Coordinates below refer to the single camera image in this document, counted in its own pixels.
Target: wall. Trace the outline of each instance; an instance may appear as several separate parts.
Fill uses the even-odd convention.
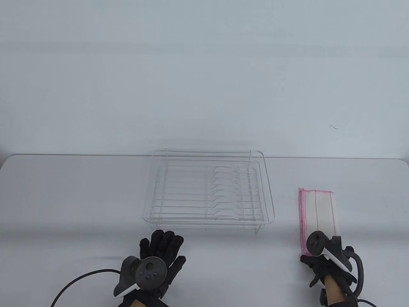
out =
[[[0,154],[409,157],[409,2],[0,0]]]

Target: wire rack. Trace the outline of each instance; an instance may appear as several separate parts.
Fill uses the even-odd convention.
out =
[[[158,150],[144,219],[160,229],[244,229],[274,220],[261,151]]]

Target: black glove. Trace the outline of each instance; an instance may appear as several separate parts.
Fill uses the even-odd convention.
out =
[[[141,302],[146,307],[167,306],[159,299],[165,295],[169,285],[186,262],[185,256],[176,258],[183,241],[183,237],[175,235],[173,231],[166,231],[164,233],[163,230],[155,230],[153,232],[150,244],[147,238],[140,241],[140,258],[144,259],[150,256],[161,258],[166,263],[168,273],[164,282],[158,288],[153,290],[133,290],[124,296],[124,301],[119,307],[129,307],[134,300]]]
[[[354,251],[351,246],[347,246],[345,250]],[[300,261],[308,265],[315,274],[314,279],[310,283],[310,287],[314,286],[318,280],[321,280],[322,284],[324,284],[324,278],[331,275],[337,285],[341,288],[342,292],[347,295],[353,294],[350,286],[352,283],[357,283],[357,279],[350,273],[342,270],[332,262],[332,260],[327,260],[323,255],[318,257],[302,255]]]

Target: dish towel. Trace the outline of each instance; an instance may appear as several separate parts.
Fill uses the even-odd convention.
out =
[[[340,235],[336,219],[335,197],[332,191],[299,189],[301,253],[311,256],[307,250],[307,238],[321,230],[328,238]]]

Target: wrist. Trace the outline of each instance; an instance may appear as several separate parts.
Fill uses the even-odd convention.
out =
[[[146,306],[142,304],[140,301],[135,300],[129,307],[146,307]]]
[[[345,302],[345,294],[338,286],[331,275],[324,278],[325,291],[327,293],[328,306],[340,302]]]

